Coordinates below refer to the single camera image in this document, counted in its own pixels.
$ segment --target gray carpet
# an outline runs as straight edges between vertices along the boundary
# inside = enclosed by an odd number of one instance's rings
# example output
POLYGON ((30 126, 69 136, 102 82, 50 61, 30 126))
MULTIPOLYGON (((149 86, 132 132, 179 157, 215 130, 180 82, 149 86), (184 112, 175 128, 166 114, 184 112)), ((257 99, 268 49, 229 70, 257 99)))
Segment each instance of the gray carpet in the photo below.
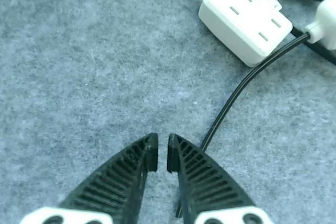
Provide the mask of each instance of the gray carpet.
MULTIPOLYGON (((280 0, 303 27, 317 3, 280 0)), ((167 138, 199 144, 249 72, 199 0, 0 0, 0 217, 56 206, 113 154, 159 134, 139 223, 174 218, 167 138)), ((335 223, 336 66, 305 46, 242 93, 208 149, 275 223, 335 223)))

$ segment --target power strip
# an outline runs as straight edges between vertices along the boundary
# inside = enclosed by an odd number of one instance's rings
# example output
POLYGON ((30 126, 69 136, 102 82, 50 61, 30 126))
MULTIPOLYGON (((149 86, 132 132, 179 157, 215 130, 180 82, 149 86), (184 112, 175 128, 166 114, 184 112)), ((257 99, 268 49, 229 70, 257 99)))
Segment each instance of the power strip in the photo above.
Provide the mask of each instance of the power strip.
POLYGON ((202 0, 201 21, 247 66, 267 58, 292 23, 269 0, 202 0))

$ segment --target black cable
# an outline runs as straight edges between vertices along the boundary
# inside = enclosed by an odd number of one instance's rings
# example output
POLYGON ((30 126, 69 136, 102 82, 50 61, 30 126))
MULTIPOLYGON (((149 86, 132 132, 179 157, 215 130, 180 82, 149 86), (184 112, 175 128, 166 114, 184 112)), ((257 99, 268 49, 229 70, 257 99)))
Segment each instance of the black cable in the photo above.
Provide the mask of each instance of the black cable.
MULTIPOLYGON (((299 28, 296 26, 293 27, 293 30, 291 32, 295 37, 300 37, 302 36, 303 32, 300 31, 299 28)), ((329 61, 330 63, 333 63, 336 65, 336 54, 333 53, 332 51, 329 51, 327 48, 324 46, 320 45, 319 43, 311 44, 308 42, 305 42, 305 45, 309 47, 311 50, 322 56, 324 59, 329 61)))
MULTIPOLYGON (((265 68, 267 68, 269 65, 271 65, 273 62, 275 62, 277 59, 279 59, 281 56, 289 52, 290 50, 294 49, 298 45, 306 42, 309 39, 309 34, 305 33, 302 34, 300 37, 294 39, 290 43, 286 44, 273 54, 271 54, 268 58, 266 58, 260 65, 256 66, 238 85, 238 87, 235 89, 235 91, 232 93, 230 98, 225 103, 224 107, 222 108, 221 112, 217 116, 215 122, 211 126, 210 130, 206 134, 205 138, 203 139, 203 142, 201 144, 201 149, 203 151, 206 151, 208 148, 213 136, 215 135, 218 127, 220 126, 221 122, 223 121, 224 117, 234 104, 234 102, 237 100, 240 93, 246 88, 246 86, 265 68)), ((182 206, 181 202, 179 202, 179 206, 177 208, 176 217, 180 218, 182 215, 182 206)))

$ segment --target black power cord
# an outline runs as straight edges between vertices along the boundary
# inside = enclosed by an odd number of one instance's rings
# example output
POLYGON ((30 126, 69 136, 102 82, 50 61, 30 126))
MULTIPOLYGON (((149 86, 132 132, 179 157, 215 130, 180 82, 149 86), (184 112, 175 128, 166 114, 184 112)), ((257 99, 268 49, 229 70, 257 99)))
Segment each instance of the black power cord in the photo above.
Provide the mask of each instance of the black power cord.
MULTIPOLYGON (((220 111, 219 115, 217 116, 215 122, 212 124, 210 130, 206 134, 205 138, 202 141, 201 149, 203 151, 206 151, 208 148, 213 136, 215 135, 218 127, 220 126, 221 122, 223 121, 226 114, 229 112, 230 108, 234 104, 234 102, 237 100, 240 93, 246 88, 246 86, 265 68, 267 68, 269 65, 271 65, 273 62, 275 62, 277 59, 279 59, 281 56, 288 53, 290 50, 296 48, 300 44, 305 43, 309 39, 309 34, 302 34, 300 37, 294 39, 290 43, 286 44, 279 50, 275 51, 273 54, 271 54, 268 58, 266 58, 260 65, 256 66, 239 84, 239 86, 235 89, 235 91, 232 93, 230 98, 225 103, 224 107, 220 111)), ((179 206, 177 208, 176 217, 181 217, 182 214, 182 206, 181 203, 179 203, 179 206)))

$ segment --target electrical plug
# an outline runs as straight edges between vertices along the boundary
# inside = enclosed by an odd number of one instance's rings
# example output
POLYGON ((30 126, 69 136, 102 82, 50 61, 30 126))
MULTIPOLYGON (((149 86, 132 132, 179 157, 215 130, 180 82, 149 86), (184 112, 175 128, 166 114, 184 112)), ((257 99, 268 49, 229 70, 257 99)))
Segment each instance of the electrical plug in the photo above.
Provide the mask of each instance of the electrical plug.
POLYGON ((201 21, 247 66, 267 58, 292 23, 267 0, 202 0, 201 21))
POLYGON ((306 26, 309 43, 318 41, 328 50, 336 50, 336 0, 324 0, 317 8, 315 21, 306 26))

